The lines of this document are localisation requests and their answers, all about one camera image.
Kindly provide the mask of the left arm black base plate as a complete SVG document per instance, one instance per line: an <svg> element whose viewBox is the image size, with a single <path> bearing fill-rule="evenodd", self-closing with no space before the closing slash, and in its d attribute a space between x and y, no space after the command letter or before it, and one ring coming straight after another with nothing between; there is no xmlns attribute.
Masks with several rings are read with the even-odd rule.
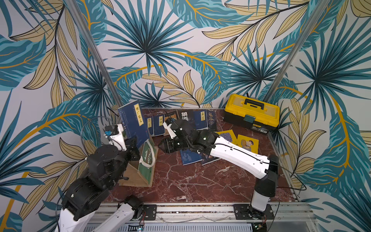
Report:
<svg viewBox="0 0 371 232"><path fill-rule="evenodd" d="M118 215L116 218L121 221L153 221L157 215L157 205L139 205L131 206L129 204L122 204L117 209Z"/></svg>

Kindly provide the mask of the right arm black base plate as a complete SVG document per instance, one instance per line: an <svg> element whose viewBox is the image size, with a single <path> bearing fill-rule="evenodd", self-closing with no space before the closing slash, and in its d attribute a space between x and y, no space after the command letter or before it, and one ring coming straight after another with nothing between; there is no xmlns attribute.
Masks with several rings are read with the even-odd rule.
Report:
<svg viewBox="0 0 371 232"><path fill-rule="evenodd" d="M274 218L270 204L266 205L266 209L263 212L254 209L250 204L234 204L233 211L237 220L266 220Z"/></svg>

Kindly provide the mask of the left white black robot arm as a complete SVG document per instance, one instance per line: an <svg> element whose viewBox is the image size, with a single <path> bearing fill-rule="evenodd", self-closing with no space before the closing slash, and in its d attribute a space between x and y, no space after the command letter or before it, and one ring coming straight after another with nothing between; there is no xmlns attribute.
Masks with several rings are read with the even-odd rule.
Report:
<svg viewBox="0 0 371 232"><path fill-rule="evenodd" d="M110 191L123 179L130 161L140 158L137 138L102 145L87 157L87 168L65 192L57 232L82 232Z"/></svg>

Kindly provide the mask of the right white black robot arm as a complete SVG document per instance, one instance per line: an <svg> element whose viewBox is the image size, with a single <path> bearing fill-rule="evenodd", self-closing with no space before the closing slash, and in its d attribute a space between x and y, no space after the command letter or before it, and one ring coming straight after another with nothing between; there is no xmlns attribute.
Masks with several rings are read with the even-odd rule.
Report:
<svg viewBox="0 0 371 232"><path fill-rule="evenodd" d="M196 130L183 119L168 118L163 123L169 137L164 138L159 148L165 153L190 150L205 156L211 155L233 163L256 178L254 193L246 211L253 219L269 217L269 200L275 197L278 180L279 158L259 155L241 148L211 130Z"/></svg>

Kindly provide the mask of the old man portrait book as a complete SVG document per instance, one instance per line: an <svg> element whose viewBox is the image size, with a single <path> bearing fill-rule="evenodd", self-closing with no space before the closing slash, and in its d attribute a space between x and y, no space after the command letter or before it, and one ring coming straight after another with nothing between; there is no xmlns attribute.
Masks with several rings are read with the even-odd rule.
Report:
<svg viewBox="0 0 371 232"><path fill-rule="evenodd" d="M214 157L214 156L204 157L202 160L202 166L218 161L219 159L220 159L219 157Z"/></svg>

